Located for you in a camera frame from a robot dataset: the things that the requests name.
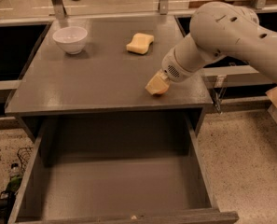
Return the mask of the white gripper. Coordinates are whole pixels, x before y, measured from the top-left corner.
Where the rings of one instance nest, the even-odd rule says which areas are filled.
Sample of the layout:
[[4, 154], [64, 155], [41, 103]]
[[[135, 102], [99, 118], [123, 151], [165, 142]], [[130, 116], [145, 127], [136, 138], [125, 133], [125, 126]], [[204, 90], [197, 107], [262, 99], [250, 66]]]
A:
[[169, 89], [170, 80], [182, 82], [196, 73], [203, 65], [198, 50], [174, 47], [165, 55], [162, 70], [159, 70], [146, 84], [145, 89], [154, 95], [156, 91]]

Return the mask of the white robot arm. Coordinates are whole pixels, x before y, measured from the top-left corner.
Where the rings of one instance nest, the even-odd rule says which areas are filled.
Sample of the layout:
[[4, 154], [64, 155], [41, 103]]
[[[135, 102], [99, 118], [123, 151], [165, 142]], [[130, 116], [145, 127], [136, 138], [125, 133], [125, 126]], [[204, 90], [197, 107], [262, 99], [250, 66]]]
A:
[[169, 50], [145, 88], [152, 95], [163, 94], [171, 82], [225, 57], [248, 63], [277, 84], [277, 32], [260, 26], [249, 8], [210, 2], [194, 12], [188, 35]]

